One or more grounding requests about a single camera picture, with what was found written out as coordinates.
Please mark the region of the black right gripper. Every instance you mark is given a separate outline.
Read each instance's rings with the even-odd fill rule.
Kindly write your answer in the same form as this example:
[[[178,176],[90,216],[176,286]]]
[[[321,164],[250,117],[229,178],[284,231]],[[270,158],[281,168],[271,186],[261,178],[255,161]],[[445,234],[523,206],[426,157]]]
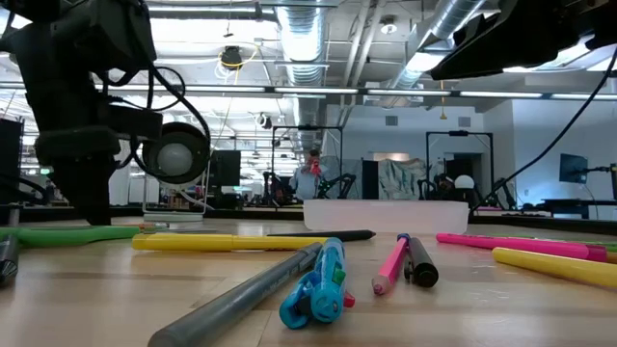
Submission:
[[[499,0],[498,13],[472,18],[454,35],[455,49],[429,74],[434,80],[502,73],[509,67],[536,67],[578,41],[587,49],[617,44],[617,0],[575,0],[575,16],[511,13],[519,0]]]

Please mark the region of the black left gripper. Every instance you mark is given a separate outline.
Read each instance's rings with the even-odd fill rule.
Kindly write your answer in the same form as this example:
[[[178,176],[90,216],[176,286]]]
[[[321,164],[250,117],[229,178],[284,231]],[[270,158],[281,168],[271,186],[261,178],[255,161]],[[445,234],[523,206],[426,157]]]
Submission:
[[[119,105],[95,87],[91,72],[71,55],[42,47],[14,55],[40,133],[38,158],[54,164],[51,180],[80,217],[109,226],[109,179],[116,162],[74,160],[113,156],[120,152],[120,139],[159,139],[162,115]]]

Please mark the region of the green pen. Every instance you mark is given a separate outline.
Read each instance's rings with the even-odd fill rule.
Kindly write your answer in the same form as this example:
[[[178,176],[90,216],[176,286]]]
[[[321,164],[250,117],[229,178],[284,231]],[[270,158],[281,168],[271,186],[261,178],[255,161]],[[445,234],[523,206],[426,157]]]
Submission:
[[[134,226],[0,227],[0,238],[12,234],[25,247],[50,248],[131,239],[140,232]]]

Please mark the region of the dark grey faceted marker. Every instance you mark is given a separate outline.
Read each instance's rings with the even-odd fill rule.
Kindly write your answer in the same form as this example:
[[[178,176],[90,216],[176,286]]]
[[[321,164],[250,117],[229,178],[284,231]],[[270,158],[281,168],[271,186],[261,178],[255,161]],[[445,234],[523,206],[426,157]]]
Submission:
[[[19,241],[14,234],[0,239],[0,287],[14,282],[18,273]]]

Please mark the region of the yellow highlighter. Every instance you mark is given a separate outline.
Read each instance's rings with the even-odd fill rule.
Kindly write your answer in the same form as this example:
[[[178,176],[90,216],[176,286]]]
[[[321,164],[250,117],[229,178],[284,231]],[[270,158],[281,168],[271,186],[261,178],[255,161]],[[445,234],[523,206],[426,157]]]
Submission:
[[[492,255],[498,263],[617,289],[617,264],[505,248],[493,249]]]
[[[239,236],[231,234],[137,234],[132,247],[142,251],[230,252],[236,250],[299,250],[327,237]]]

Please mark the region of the long grey marker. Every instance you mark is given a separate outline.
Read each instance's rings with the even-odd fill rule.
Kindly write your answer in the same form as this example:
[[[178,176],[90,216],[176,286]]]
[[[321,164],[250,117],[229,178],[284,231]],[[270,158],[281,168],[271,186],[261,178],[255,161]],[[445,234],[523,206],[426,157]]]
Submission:
[[[209,346],[290,278],[305,271],[321,249],[321,243],[303,247],[271,268],[160,329],[149,339],[148,347]]]

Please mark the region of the pink highlighter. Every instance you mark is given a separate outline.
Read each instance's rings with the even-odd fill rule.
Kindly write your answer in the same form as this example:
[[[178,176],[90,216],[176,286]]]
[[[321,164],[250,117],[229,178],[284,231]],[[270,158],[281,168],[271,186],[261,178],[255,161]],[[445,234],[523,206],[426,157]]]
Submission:
[[[488,250],[492,250],[494,248],[505,248],[598,262],[609,261],[608,250],[606,247],[596,245],[529,238],[494,237],[452,233],[438,233],[436,235],[436,239],[440,243],[469,246]]]

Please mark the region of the thin green pencil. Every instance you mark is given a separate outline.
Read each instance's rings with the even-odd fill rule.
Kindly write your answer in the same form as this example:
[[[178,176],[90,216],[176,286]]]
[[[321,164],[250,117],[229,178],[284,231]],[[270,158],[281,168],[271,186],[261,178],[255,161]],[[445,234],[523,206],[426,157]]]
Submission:
[[[514,238],[564,242],[564,239],[544,238],[544,237],[535,237],[535,236],[527,236],[527,235],[514,235]],[[602,247],[605,247],[609,252],[617,253],[617,242],[570,240],[570,243],[602,246]]]

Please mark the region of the short black marker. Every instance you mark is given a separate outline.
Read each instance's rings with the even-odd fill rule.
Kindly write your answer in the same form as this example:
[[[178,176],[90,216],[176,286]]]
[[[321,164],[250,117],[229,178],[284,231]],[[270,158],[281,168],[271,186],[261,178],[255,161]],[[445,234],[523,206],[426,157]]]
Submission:
[[[423,288],[431,288],[439,280],[438,269],[416,237],[411,237],[408,241],[404,277],[407,282]]]

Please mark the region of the blue multicolour click pen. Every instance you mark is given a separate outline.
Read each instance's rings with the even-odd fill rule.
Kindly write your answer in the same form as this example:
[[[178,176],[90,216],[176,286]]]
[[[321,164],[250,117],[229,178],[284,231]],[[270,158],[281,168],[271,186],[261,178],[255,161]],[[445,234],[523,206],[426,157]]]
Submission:
[[[356,301],[346,289],[346,280],[343,243],[338,238],[328,238],[313,269],[300,278],[282,302],[280,319],[292,330],[302,329],[310,321],[334,323]]]

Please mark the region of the thin black pen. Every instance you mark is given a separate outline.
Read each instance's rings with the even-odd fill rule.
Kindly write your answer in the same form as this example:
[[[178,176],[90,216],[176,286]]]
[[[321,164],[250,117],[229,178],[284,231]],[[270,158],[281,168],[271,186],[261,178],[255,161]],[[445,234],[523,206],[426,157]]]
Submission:
[[[376,233],[369,229],[355,230],[331,230],[309,231],[300,233],[269,234],[269,237],[295,237],[295,238],[337,238],[341,242],[364,241],[373,238]]]

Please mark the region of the pink pencil with blue cap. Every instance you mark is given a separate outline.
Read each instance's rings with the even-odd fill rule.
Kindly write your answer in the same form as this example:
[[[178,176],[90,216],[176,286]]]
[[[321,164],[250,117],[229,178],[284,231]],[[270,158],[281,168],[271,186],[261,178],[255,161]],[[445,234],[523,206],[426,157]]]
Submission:
[[[397,241],[393,250],[380,267],[378,274],[371,281],[373,293],[375,295],[386,295],[395,286],[408,252],[409,241],[410,236],[407,233],[401,233],[397,236]]]

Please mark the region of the translucent plastic supply box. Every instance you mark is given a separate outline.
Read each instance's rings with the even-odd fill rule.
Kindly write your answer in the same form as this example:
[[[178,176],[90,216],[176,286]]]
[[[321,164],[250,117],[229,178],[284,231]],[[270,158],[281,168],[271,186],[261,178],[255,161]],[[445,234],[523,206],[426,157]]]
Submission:
[[[312,230],[464,233],[469,206],[449,200],[308,200],[303,213],[306,227]]]

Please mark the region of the white pillar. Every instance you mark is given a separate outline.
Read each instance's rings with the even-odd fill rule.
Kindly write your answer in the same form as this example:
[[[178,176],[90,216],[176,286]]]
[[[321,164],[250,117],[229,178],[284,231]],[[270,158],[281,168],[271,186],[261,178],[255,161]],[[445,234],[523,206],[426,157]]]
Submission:
[[[121,151],[114,156],[122,163],[130,154],[129,142],[120,140]],[[129,198],[130,165],[114,171],[109,180],[109,199],[111,205],[127,205]]]

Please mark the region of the black cabinet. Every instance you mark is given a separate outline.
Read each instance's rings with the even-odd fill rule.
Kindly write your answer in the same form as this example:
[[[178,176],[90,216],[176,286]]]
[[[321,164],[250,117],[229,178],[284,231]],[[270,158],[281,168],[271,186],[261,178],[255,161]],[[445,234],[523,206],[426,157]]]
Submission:
[[[0,205],[16,201],[22,130],[21,122],[0,119]]]

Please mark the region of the round magnifier lamp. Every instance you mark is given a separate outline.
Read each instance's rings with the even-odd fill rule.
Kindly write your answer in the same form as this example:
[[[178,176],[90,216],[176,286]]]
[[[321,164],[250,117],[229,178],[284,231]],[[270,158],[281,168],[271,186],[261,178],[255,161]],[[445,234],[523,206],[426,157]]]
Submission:
[[[142,210],[148,223],[200,222],[207,204],[189,195],[209,173],[211,148],[207,134],[185,122],[162,126],[161,136],[144,142]]]

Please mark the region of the black computer monitor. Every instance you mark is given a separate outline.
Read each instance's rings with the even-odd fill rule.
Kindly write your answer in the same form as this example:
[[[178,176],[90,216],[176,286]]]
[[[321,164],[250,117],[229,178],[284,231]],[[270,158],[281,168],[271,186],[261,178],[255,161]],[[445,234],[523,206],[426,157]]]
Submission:
[[[220,191],[222,187],[240,184],[241,152],[239,150],[215,150],[211,157],[208,186]]]

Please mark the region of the grey crumpled cover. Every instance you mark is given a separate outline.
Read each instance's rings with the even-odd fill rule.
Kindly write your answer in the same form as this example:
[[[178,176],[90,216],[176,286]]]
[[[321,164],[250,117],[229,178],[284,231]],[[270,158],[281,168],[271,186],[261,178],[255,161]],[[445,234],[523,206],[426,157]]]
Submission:
[[[418,200],[417,182],[425,177],[426,163],[422,159],[382,160],[378,163],[379,199]]]

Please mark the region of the black background desk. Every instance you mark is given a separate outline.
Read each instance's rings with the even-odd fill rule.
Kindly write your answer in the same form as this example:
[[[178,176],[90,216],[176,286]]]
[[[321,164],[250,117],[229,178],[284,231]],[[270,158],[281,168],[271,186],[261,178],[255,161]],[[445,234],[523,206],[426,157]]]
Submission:
[[[579,215],[582,219],[589,219],[589,207],[600,206],[617,207],[617,200],[583,200],[583,199],[546,199],[538,204],[538,208],[549,211],[551,215],[570,214]]]

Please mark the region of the black upright panel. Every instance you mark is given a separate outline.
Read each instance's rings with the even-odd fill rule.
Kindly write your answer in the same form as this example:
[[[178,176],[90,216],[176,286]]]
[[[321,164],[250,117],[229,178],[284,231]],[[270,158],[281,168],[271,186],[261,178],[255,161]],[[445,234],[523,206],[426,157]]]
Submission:
[[[379,162],[362,160],[362,198],[379,198]]]

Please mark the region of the long ceiling light bar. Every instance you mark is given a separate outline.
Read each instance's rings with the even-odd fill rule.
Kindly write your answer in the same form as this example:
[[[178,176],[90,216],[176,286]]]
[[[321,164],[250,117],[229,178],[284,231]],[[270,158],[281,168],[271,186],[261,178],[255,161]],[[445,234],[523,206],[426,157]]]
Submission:
[[[582,101],[590,93],[538,93],[538,92],[485,92],[459,90],[394,90],[366,88],[319,88],[319,87],[273,87],[233,85],[187,85],[187,93],[279,93],[279,94],[320,94],[320,95],[368,95],[368,96],[434,96],[457,98],[508,98]]]

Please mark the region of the person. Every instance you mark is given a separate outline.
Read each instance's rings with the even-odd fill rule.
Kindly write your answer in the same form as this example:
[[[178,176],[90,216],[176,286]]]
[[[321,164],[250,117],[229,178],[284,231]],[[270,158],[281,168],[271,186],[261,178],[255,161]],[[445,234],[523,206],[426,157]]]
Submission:
[[[312,149],[308,152],[306,162],[298,167],[292,175],[289,185],[295,190],[297,200],[305,201],[312,200],[317,196],[317,186],[325,179],[325,175],[329,171],[328,167],[320,162],[321,155],[318,149]],[[322,174],[315,176],[309,171],[309,164],[313,160],[320,162]]]

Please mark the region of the black table edge rail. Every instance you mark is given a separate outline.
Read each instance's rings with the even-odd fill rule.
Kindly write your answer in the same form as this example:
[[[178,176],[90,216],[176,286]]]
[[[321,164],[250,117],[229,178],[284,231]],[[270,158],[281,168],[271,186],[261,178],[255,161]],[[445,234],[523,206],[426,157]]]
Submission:
[[[77,220],[78,213],[73,207],[25,207],[20,212],[24,223],[42,223]],[[275,212],[273,210],[215,210],[205,213],[206,219],[239,219],[264,221],[301,221],[302,212]],[[528,227],[559,231],[581,232],[617,236],[617,222],[582,219],[554,219],[527,216],[474,216],[469,218],[471,225],[496,225],[509,227]]]

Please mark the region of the silver slanted ventilation duct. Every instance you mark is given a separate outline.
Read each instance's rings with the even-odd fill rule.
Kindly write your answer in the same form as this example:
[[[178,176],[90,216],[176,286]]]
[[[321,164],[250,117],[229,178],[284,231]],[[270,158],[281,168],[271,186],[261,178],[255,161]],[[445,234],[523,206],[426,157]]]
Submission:
[[[447,40],[466,24],[486,0],[440,0],[434,14],[415,24],[408,36],[407,62],[388,84],[389,89],[410,90],[421,75],[435,66],[422,63],[420,49],[433,41]]]

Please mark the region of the black metal frame rig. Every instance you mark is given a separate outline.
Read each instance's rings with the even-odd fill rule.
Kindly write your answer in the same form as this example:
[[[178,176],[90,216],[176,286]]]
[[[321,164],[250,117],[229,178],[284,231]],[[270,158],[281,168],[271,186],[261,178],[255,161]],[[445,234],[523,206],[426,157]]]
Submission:
[[[488,138],[489,143],[486,144],[486,147],[489,149],[489,157],[490,157],[490,179],[491,179],[491,183],[490,183],[490,189],[493,189],[493,185],[496,183],[495,180],[495,152],[494,152],[494,135],[490,132],[469,132],[466,130],[449,130],[449,131],[427,131],[425,133],[425,162],[426,162],[426,169],[425,169],[425,175],[426,175],[426,179],[425,181],[427,182],[427,189],[423,192],[423,199],[424,200],[432,200],[436,195],[431,191],[431,188],[434,189],[438,189],[439,185],[433,183],[430,180],[430,171],[432,169],[435,168],[434,165],[432,165],[430,163],[430,148],[431,148],[431,144],[430,144],[430,136],[431,135],[444,135],[444,136],[448,136],[448,137],[469,137],[469,136],[473,136],[475,137],[478,141],[480,141],[479,136],[485,136]]]
[[[271,140],[271,152],[274,153],[276,146],[278,145],[278,143],[281,140],[286,140],[288,141],[288,138],[286,135],[281,135],[280,137],[278,137],[276,135],[276,132],[278,129],[285,129],[286,131],[288,130],[296,130],[298,134],[302,133],[302,132],[314,132],[314,133],[328,133],[330,130],[336,130],[339,133],[339,146],[338,146],[338,155],[337,155],[337,160],[338,160],[338,176],[336,176],[335,178],[341,176],[342,174],[345,174],[345,172],[342,169],[342,154],[343,154],[343,148],[342,148],[342,136],[343,136],[343,128],[340,126],[319,126],[319,125],[310,125],[310,124],[305,124],[305,125],[298,125],[298,126],[274,126],[272,128],[272,140]]]

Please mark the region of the wall-mounted dark monitor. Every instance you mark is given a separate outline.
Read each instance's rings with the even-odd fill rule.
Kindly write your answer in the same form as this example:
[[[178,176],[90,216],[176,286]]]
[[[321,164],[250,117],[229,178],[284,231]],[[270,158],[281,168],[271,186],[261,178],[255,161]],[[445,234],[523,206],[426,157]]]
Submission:
[[[585,184],[588,159],[584,156],[562,153],[559,161],[559,181]]]

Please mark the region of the silver ribbed ventilation duct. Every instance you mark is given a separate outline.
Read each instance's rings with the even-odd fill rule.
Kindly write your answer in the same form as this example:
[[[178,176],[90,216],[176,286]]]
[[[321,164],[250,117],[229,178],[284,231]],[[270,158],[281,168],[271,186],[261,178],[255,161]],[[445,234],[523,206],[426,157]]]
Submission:
[[[281,46],[284,59],[292,63],[285,67],[288,83],[292,87],[322,87],[325,67],[318,64],[325,60],[326,17],[325,0],[290,0],[294,5],[275,9],[281,26]],[[317,96],[299,95],[293,100],[293,116],[297,126],[325,124],[323,100]],[[298,130],[301,149],[319,148],[323,130]]]

